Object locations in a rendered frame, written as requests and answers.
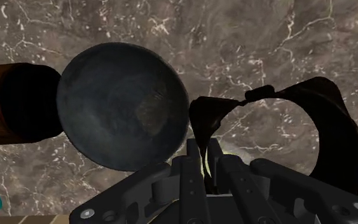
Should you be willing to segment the brown wooden cup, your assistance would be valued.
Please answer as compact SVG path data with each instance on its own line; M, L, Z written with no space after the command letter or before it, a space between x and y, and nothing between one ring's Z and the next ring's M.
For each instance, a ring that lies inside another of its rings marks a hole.
M36 143L62 133L60 74L45 65L0 64L0 145Z

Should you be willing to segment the black wristband loop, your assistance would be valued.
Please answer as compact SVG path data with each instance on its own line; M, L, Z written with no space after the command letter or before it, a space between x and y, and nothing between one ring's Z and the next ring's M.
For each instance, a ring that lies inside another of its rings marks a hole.
M331 80L317 76L280 91L271 85L248 90L242 101L198 97L189 106L189 120L201 156L222 119L238 106L261 99L285 99L300 106L319 133L319 154L311 177L358 195L358 126L341 92Z

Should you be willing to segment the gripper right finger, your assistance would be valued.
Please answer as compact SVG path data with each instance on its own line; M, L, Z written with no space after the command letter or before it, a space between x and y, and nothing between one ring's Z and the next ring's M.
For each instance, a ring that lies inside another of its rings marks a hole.
M358 196L264 158L246 165L211 139L208 162L243 224L358 224Z

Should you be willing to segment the dark grey bowl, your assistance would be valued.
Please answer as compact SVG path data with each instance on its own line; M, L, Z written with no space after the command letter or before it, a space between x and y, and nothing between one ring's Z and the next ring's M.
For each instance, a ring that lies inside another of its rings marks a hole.
M168 160L188 130L188 93L157 53L103 43L75 56L57 90L63 130L86 158L117 171Z

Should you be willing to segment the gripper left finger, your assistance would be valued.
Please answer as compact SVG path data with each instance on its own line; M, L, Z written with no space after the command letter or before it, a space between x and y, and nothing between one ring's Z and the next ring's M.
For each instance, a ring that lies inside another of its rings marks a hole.
M210 224L194 139L171 164L150 164L74 209L69 224Z

